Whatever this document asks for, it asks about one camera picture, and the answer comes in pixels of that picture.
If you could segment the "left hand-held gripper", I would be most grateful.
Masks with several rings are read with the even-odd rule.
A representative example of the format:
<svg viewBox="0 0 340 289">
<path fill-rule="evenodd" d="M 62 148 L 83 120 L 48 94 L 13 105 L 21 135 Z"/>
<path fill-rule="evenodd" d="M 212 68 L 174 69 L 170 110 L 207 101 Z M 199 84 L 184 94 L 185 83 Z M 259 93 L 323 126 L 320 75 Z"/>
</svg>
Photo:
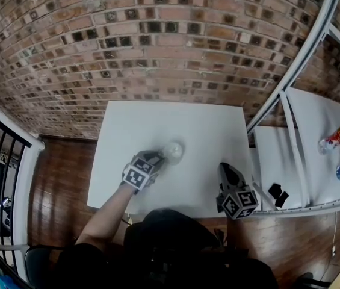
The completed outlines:
<svg viewBox="0 0 340 289">
<path fill-rule="evenodd" d="M 134 189 L 134 194 L 150 187 L 164 170 L 166 158 L 158 150 L 139 151 L 125 166 L 122 182 Z"/>
</svg>

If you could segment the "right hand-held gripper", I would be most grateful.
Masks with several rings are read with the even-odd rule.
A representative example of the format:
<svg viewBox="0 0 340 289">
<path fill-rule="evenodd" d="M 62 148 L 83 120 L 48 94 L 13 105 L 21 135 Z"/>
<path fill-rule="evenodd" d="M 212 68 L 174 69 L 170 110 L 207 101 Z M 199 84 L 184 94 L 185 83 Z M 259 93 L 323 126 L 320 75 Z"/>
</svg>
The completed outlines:
<svg viewBox="0 0 340 289">
<path fill-rule="evenodd" d="M 224 213 L 231 220 L 250 216 L 259 202 L 242 173 L 230 164 L 221 162 L 218 165 L 218 179 L 217 212 Z"/>
</svg>

